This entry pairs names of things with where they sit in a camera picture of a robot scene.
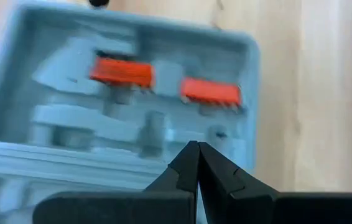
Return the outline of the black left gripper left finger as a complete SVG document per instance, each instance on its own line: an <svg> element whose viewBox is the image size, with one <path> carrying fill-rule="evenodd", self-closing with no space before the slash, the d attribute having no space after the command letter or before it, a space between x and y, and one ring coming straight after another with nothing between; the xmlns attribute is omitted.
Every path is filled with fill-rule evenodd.
<svg viewBox="0 0 352 224"><path fill-rule="evenodd" d="M148 187L135 192L60 192L41 201L33 224L195 223L200 147L190 141Z"/></svg>

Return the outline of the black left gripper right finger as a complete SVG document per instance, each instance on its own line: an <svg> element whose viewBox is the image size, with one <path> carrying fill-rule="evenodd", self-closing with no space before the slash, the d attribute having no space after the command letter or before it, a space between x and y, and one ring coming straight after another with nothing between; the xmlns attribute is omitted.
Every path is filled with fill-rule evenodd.
<svg viewBox="0 0 352 224"><path fill-rule="evenodd" d="M200 190L208 223L352 224L352 193L279 192L205 142Z"/></svg>

